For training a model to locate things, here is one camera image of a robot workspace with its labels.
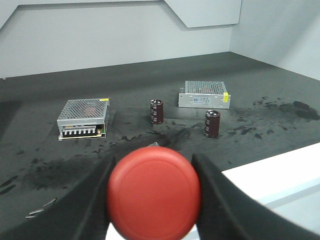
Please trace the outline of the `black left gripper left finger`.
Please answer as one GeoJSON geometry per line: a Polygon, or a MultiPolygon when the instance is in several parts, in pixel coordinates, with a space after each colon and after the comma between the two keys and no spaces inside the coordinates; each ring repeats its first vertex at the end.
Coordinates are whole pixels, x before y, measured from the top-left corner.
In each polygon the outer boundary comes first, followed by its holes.
{"type": "Polygon", "coordinates": [[[103,240],[109,227],[106,189],[115,161],[103,159],[67,195],[35,218],[1,233],[2,240],[103,240]]]}

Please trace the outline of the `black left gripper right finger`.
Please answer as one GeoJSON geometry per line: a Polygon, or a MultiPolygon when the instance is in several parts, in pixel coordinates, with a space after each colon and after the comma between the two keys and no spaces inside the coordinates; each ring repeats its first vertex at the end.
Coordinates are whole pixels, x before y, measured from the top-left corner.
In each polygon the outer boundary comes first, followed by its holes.
{"type": "Polygon", "coordinates": [[[318,240],[320,236],[261,205],[202,153],[192,156],[201,186],[196,222],[202,240],[318,240]]]}

